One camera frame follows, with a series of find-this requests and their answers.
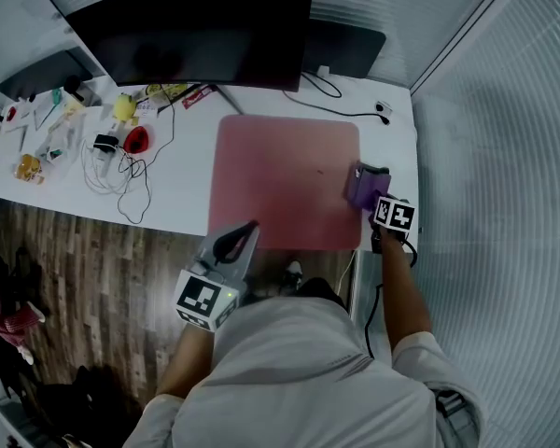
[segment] computer monitor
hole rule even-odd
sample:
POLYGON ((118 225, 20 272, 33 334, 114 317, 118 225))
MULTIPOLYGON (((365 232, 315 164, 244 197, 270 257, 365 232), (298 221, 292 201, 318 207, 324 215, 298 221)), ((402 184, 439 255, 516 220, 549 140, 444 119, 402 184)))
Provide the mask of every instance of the computer monitor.
POLYGON ((66 17, 120 86, 294 91, 311 0, 104 0, 66 17))
POLYGON ((91 79, 91 73, 71 54, 63 50, 30 64, 12 77, 0 83, 0 92, 17 101, 30 96, 54 90, 64 85, 68 77, 79 77, 82 81, 91 79))
POLYGON ((329 72, 342 77, 365 78, 385 42, 382 32, 333 21, 309 20, 303 70, 329 72))

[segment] white t-shirt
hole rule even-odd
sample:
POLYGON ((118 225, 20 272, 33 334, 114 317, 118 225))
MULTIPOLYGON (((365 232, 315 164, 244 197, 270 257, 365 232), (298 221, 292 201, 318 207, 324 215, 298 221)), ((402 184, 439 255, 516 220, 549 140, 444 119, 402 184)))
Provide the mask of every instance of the white t-shirt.
POLYGON ((443 446, 432 390, 462 395, 481 433, 477 397, 433 335, 406 337, 392 360, 370 358, 334 302, 262 301, 229 317, 187 399, 146 406, 125 448, 443 446))

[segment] wooden floor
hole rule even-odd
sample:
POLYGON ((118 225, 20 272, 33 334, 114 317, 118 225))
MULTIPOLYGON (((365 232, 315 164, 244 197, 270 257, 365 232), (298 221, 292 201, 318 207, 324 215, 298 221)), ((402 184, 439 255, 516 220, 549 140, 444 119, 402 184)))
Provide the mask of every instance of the wooden floor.
MULTIPOLYGON (((171 301, 200 239, 0 200, 0 255, 12 268, 23 246, 42 268, 40 296, 49 316, 28 334, 40 380, 68 384, 80 365, 107 366, 144 406, 182 330, 171 301)), ((252 263, 257 289, 277 280, 292 256, 305 280, 322 276, 336 287, 351 252, 260 251, 252 263)))

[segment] sneaker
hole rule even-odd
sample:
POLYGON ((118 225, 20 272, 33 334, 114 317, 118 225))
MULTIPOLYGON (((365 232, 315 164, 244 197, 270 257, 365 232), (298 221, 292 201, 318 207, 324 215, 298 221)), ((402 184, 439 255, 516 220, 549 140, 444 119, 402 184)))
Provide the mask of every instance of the sneaker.
POLYGON ((34 364, 34 356, 25 345, 19 345, 17 351, 21 354, 23 360, 25 360, 29 365, 34 364))
POLYGON ((280 284, 281 295, 294 294, 301 287, 302 266, 298 260, 293 260, 288 264, 280 284))
POLYGON ((46 321, 46 316, 44 315, 44 313, 42 311, 40 311, 37 307, 35 307, 30 302, 27 302, 27 305, 29 305, 31 310, 33 310, 35 312, 35 315, 37 315, 37 318, 39 319, 39 322, 41 322, 43 324, 46 321))

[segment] white desk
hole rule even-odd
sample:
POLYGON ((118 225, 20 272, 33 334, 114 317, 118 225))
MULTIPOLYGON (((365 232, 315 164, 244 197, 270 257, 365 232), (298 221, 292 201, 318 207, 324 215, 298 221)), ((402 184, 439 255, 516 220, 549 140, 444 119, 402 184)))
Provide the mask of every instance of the white desk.
MULTIPOLYGON (((355 123, 359 129, 361 160, 373 166, 389 167, 392 174, 390 193, 418 206, 416 133, 409 91, 367 79, 330 79, 342 91, 342 99, 328 98, 303 78, 301 90, 294 96, 314 105, 352 113, 371 112, 375 102, 382 100, 394 111, 391 124, 384 126, 376 117, 344 118, 297 105, 280 91, 240 87, 229 88, 229 91, 246 114, 335 119, 355 123)), ((91 85, 102 96, 105 105, 112 105, 123 92, 131 94, 140 88, 118 88, 109 77, 96 78, 91 85)), ((58 111, 54 111, 39 131, 32 129, 27 132, 22 153, 35 154, 46 138, 49 126, 60 116, 56 113, 58 111)), ((99 108, 89 108, 84 124, 85 134, 107 132, 111 128, 113 119, 111 115, 102 119, 104 113, 99 108)), ((231 114, 235 114, 235 111, 217 93, 206 96, 187 110, 180 102, 175 104, 175 140, 162 150, 157 161, 149 167, 152 201, 141 223, 142 227, 206 234, 217 127, 223 117, 231 114)), ((151 161, 157 149, 170 140, 172 116, 172 110, 167 108, 157 119, 139 120, 139 124, 151 126, 156 135, 153 147, 141 155, 146 161, 151 161)), ((20 139, 4 137, 4 132, 0 133, 0 198, 76 216, 129 224, 117 210, 118 196, 98 195, 85 185, 80 158, 77 158, 65 177, 47 179, 40 186, 16 179, 12 166, 20 159, 19 143, 20 139)), ((142 179, 136 179, 133 187, 143 184, 142 179)), ((138 218, 146 203, 144 187, 125 196, 122 207, 132 218, 138 218)), ((413 222, 409 238, 415 247, 417 224, 417 220, 413 222)), ((371 250, 371 229, 366 220, 362 228, 361 248, 371 250)))

